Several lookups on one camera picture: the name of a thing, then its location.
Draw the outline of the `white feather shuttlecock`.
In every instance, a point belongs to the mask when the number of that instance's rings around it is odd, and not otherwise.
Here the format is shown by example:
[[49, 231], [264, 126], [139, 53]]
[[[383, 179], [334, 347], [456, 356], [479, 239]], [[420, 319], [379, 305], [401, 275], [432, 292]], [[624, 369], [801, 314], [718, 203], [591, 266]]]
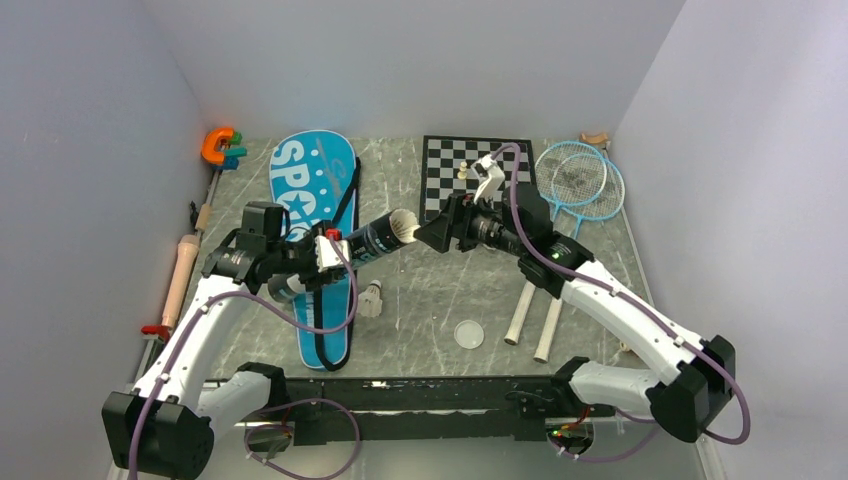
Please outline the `white feather shuttlecock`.
[[357, 314], [365, 318], [376, 318], [382, 314], [382, 283], [372, 280], [358, 295]]
[[416, 242], [415, 232], [420, 228], [416, 214], [407, 209], [396, 209], [390, 215], [392, 233], [404, 245]]

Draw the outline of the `black shuttlecock tube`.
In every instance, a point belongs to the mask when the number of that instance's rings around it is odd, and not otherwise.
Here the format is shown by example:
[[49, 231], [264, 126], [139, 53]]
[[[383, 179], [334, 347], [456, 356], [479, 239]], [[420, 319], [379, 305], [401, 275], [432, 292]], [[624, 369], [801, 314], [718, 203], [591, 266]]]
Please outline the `black shuttlecock tube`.
[[[349, 244], [350, 258], [348, 263], [354, 270], [409, 245], [402, 244], [392, 233], [390, 215], [394, 210], [362, 227], [359, 227], [346, 238], [341, 239], [346, 240]], [[325, 233], [322, 235], [330, 238], [331, 234], [329, 233], [329, 228], [324, 230]], [[331, 284], [341, 281], [348, 275], [348, 271], [345, 266], [330, 271], [332, 272]], [[279, 302], [293, 300], [297, 296], [298, 295], [271, 295], [272, 298]]]

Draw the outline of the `blue racket bag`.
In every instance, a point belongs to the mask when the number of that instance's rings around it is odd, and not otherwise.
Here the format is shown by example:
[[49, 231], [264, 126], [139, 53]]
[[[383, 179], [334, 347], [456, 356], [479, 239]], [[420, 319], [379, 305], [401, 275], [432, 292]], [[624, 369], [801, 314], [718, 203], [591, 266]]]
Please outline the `blue racket bag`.
[[[269, 182], [272, 199], [290, 216], [291, 226], [282, 229], [286, 239], [302, 239], [321, 221], [344, 235], [356, 230], [360, 173], [351, 143], [336, 132], [308, 130], [282, 140], [270, 157]], [[316, 329], [344, 324], [353, 303], [348, 274], [317, 292], [285, 276], [267, 287], [276, 301], [293, 304], [298, 323]]]

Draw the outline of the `clear tube lid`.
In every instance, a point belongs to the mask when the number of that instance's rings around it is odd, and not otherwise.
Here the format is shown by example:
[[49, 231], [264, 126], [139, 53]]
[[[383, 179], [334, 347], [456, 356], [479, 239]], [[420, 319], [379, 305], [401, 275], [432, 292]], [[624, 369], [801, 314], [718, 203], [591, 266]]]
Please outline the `clear tube lid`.
[[463, 349], [473, 350], [485, 341], [485, 331], [476, 321], [463, 320], [454, 329], [454, 339]]

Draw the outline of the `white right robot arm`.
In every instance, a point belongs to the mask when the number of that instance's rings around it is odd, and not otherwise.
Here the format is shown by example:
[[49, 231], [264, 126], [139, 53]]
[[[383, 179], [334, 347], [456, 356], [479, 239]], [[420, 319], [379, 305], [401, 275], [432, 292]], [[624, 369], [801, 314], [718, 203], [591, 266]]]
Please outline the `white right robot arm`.
[[586, 247], [555, 230], [534, 186], [507, 188], [499, 210], [453, 194], [414, 236], [440, 253], [486, 245], [516, 256], [530, 283], [588, 314], [644, 362], [631, 369], [572, 358], [550, 391], [560, 413], [603, 405], [655, 422], [684, 442], [706, 435], [739, 445], [749, 438], [751, 414], [736, 381], [735, 347], [720, 335], [702, 338], [631, 292]]

